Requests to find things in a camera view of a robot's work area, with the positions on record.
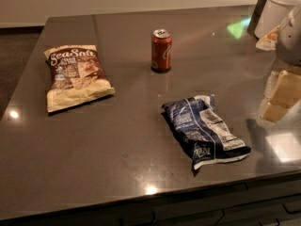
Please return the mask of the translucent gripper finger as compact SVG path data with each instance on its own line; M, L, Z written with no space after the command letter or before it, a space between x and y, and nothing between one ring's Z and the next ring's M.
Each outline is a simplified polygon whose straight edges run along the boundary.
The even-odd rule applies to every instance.
M301 99L301 68L283 70L273 89L270 102L285 108L293 107Z
M271 103L264 103L261 106L261 117L267 121L280 121L286 114L288 109Z

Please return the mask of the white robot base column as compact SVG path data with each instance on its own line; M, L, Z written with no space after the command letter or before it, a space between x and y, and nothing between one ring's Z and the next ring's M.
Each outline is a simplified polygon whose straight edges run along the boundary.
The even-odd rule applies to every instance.
M300 3L301 0L258 0L247 32L257 39L262 38Z

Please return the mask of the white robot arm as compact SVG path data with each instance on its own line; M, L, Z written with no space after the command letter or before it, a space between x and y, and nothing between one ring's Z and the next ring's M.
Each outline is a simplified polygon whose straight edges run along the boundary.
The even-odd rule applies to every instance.
M301 6L295 6L280 25L260 39L259 44L271 46L274 39L277 58L289 65L281 71L271 71L264 99L261 102L261 117L267 121L280 121L301 100Z

